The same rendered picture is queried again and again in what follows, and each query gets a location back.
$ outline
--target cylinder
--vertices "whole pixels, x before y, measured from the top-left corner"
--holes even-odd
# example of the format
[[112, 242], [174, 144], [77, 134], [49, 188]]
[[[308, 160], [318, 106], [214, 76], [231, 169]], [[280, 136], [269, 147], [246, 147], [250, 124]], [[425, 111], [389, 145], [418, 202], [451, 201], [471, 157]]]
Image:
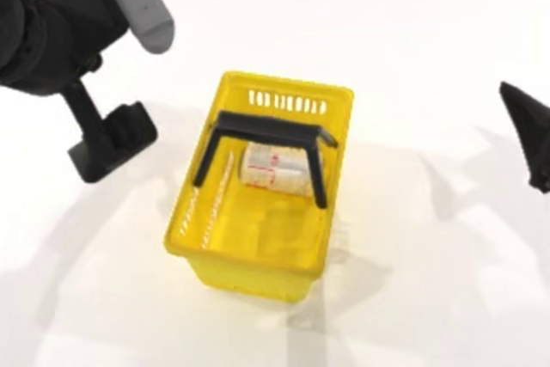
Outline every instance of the cylinder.
[[305, 150], [249, 143], [242, 157], [240, 177], [250, 187], [313, 196]]

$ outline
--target yellow crate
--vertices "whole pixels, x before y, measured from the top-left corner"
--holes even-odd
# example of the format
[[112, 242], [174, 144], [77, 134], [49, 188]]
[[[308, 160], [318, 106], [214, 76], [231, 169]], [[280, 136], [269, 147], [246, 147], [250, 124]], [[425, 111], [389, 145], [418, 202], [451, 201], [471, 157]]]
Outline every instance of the yellow crate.
[[[207, 285], [297, 302], [324, 270], [351, 117], [349, 89], [241, 72], [220, 83], [165, 237]], [[321, 145], [328, 207], [312, 198], [244, 185], [238, 168], [247, 145], [223, 138], [200, 187], [193, 178], [221, 111], [323, 126], [338, 148]]]

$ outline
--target white background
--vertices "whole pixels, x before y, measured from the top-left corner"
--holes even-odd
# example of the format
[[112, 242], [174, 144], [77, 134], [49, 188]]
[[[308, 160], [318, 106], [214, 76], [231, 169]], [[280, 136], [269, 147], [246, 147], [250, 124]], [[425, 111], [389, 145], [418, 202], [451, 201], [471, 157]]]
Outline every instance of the white background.
[[[96, 186], [60, 97], [0, 94], [0, 365], [547, 367], [550, 207], [498, 95], [550, 103], [550, 0], [166, 0], [86, 83], [160, 141]], [[162, 238], [226, 70], [356, 92], [326, 277], [297, 306], [204, 287]]]

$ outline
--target dark object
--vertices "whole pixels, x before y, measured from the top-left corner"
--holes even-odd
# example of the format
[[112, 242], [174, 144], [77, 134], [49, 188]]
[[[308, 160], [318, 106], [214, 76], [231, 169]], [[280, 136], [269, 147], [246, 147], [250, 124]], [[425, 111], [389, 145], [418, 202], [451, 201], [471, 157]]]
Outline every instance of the dark object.
[[212, 127], [210, 140], [206, 145], [199, 170], [193, 181], [194, 186], [201, 187], [203, 185], [216, 154], [217, 146], [223, 137], [238, 138], [258, 144], [304, 149], [308, 156], [315, 202], [319, 208], [327, 208], [327, 192], [321, 169], [318, 139], [320, 138], [333, 148], [336, 148], [338, 143], [324, 128], [277, 118], [221, 111]]
[[550, 108], [520, 89], [502, 83], [500, 94], [519, 136], [529, 166], [529, 184], [550, 192]]
[[140, 103], [101, 119], [81, 78], [129, 24], [116, 0], [0, 0], [0, 85], [31, 95], [60, 93], [82, 128], [70, 150], [86, 182], [97, 182], [155, 142]]

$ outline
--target yellow basket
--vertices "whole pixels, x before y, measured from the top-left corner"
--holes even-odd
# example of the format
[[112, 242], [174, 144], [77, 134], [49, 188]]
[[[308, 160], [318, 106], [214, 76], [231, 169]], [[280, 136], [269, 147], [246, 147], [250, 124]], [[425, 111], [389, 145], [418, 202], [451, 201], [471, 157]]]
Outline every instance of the yellow basket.
[[[349, 89], [227, 72], [220, 83], [165, 237], [203, 283], [286, 302], [305, 298], [324, 270], [351, 117]], [[201, 187], [193, 178], [220, 111], [320, 125], [338, 142], [320, 146], [327, 208], [308, 197], [244, 185], [247, 142], [223, 138]]]

